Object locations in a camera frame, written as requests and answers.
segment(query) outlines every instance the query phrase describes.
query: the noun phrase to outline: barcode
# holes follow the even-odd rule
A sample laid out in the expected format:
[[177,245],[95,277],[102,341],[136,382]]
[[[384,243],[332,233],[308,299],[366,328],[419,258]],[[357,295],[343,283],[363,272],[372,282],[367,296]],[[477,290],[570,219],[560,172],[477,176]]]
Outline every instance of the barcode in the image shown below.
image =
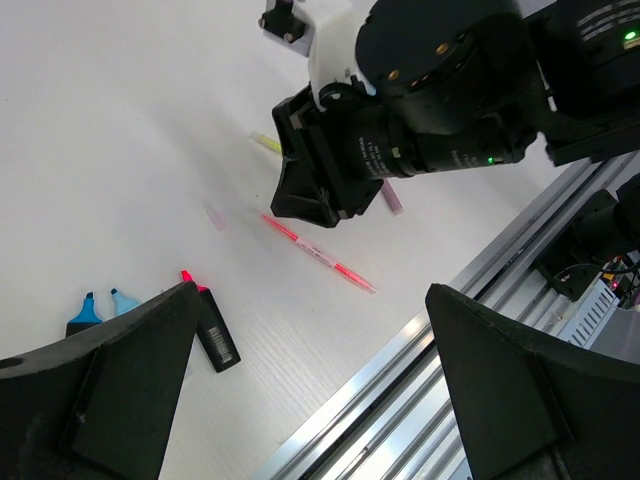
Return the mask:
[[229,347],[227,347],[227,342],[224,341],[222,334],[218,327],[213,327],[209,329],[209,336],[213,341],[213,344],[216,346],[218,350],[218,355],[222,358],[222,363],[227,363],[233,360],[233,355],[229,352]]

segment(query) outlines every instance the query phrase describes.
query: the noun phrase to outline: blue marker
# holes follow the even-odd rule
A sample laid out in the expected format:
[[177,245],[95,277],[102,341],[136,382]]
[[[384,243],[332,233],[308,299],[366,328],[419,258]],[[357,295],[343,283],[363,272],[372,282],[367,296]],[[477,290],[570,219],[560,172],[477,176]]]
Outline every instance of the blue marker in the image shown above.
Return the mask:
[[133,298],[122,295],[115,288],[111,290],[111,298],[113,299],[113,303],[115,305],[116,317],[130,312],[138,305],[140,305],[140,302],[134,300]]
[[102,323],[102,320],[100,320],[96,315],[94,306],[95,301],[93,299],[93,292],[89,292],[82,303],[82,310],[80,310],[80,313],[67,323],[65,337],[70,337],[71,335],[82,332],[87,328],[91,328]]

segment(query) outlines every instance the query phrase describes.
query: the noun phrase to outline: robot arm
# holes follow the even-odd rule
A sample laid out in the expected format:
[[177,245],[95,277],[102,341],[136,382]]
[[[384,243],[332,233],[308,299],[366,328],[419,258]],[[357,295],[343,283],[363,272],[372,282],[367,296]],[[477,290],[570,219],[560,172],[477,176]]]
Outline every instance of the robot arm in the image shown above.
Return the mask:
[[310,73],[273,111],[274,214],[334,227],[382,178],[516,163],[538,132],[556,165],[638,149],[640,7],[604,3],[271,0],[260,25]]

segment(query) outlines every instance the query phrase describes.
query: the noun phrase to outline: table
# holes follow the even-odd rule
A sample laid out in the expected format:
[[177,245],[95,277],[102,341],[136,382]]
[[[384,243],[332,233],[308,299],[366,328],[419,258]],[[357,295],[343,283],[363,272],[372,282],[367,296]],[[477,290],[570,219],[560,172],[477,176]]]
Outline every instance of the table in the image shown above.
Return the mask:
[[[308,80],[257,27],[264,1],[5,2],[0,15],[0,357],[59,340],[87,291],[144,300],[188,268],[243,356],[196,343],[162,472],[249,476],[559,174],[519,165],[393,181],[322,230],[287,222],[371,281],[325,269],[259,218],[279,160],[248,139]],[[203,204],[224,217],[218,231]]]

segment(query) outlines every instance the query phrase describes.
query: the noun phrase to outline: brass screw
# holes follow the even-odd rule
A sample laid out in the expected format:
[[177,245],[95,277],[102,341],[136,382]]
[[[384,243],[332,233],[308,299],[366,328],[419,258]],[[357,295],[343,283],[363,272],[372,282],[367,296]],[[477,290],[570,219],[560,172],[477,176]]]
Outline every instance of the brass screw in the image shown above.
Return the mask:
[[449,51],[449,44],[448,43],[443,43],[438,48],[436,48],[436,53],[438,55],[444,55],[448,51]]

